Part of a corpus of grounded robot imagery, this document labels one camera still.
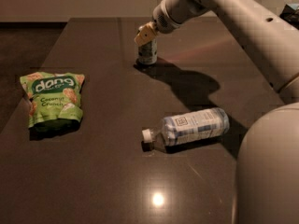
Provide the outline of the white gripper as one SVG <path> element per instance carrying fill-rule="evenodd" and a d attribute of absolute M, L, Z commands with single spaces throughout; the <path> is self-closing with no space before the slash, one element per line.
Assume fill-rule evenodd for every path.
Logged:
<path fill-rule="evenodd" d="M 157 36 L 157 30 L 162 34 L 170 34 L 180 27 L 178 0 L 163 0 L 152 13 L 152 20 L 139 28 L 135 43 L 141 47 Z"/>

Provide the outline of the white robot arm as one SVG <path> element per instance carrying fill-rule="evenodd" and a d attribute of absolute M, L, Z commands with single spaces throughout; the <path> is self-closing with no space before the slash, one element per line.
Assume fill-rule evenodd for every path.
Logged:
<path fill-rule="evenodd" d="M 232 224 L 299 224 L 299 31 L 254 0 L 163 0 L 135 42 L 145 45 L 208 11 L 284 103 L 255 121 L 244 136 Z"/>

